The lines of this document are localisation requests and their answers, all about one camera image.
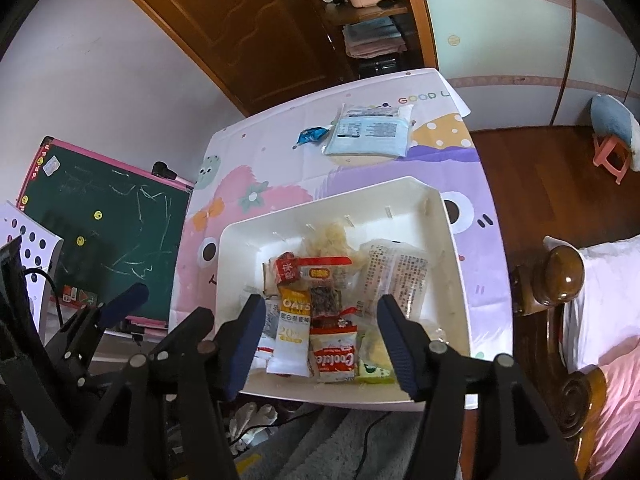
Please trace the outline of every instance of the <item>white bedding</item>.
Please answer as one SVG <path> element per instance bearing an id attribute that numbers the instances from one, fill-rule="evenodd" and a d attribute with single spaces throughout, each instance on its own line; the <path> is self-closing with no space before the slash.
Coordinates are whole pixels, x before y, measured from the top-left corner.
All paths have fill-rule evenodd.
<path id="1" fill-rule="evenodd" d="M 551 237 L 543 243 L 549 250 L 571 246 Z M 580 295 L 564 308 L 561 348 L 569 373 L 610 364 L 640 340 L 640 235 L 577 251 L 585 280 Z"/>

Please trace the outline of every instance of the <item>white perforated panel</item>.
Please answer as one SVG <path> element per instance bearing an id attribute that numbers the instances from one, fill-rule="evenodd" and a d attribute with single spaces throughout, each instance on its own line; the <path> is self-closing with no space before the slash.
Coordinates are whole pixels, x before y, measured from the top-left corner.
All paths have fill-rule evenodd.
<path id="1" fill-rule="evenodd" d="M 22 236 L 22 264 L 27 268 L 39 267 L 53 278 L 62 248 L 62 238 L 31 220 L 10 202 L 0 204 L 0 246 L 18 236 Z M 30 274 L 26 279 L 31 315 L 40 338 L 44 341 L 50 286 L 37 274 Z"/>

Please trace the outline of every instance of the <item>wooden floor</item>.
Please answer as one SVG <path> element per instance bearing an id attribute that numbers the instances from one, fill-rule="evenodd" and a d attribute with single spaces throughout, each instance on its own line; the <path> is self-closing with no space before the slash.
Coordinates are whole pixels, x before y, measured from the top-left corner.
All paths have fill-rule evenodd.
<path id="1" fill-rule="evenodd" d="M 640 234 L 640 173 L 629 171 L 617 186 L 612 174 L 594 167 L 591 131 L 543 127 L 472 134 L 510 269 L 544 254 L 545 235 L 585 247 Z M 466 413 L 460 457 L 465 480 L 471 478 L 477 419 L 476 412 Z"/>

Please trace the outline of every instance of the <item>blue pillow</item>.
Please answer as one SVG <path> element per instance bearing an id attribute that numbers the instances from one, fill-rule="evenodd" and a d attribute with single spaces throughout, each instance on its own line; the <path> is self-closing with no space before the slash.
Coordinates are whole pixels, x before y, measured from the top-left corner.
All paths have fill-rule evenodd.
<path id="1" fill-rule="evenodd" d="M 640 171 L 640 124 L 625 105 L 610 95 L 595 95 L 591 100 L 591 124 L 599 137 L 619 137 L 631 151 L 631 169 Z"/>

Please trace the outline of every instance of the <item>pink bedding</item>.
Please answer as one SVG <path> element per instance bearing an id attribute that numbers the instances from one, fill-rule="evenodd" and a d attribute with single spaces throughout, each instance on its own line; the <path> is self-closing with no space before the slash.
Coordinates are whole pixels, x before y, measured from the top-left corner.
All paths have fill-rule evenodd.
<path id="1" fill-rule="evenodd" d="M 626 355 L 600 367 L 607 381 L 589 480 L 602 478 L 611 468 L 640 423 L 640 342 Z"/>

